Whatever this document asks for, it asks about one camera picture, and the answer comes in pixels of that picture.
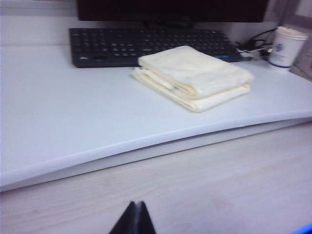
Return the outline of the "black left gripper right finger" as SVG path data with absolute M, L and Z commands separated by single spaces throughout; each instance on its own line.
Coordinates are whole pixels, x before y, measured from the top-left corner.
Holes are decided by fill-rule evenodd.
M 153 222 L 144 201 L 141 201 L 138 204 L 137 233 L 156 234 Z

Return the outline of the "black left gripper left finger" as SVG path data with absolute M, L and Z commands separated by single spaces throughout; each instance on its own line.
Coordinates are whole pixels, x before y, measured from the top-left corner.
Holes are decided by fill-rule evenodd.
M 109 234 L 132 234 L 136 214 L 136 204 L 131 201 Z

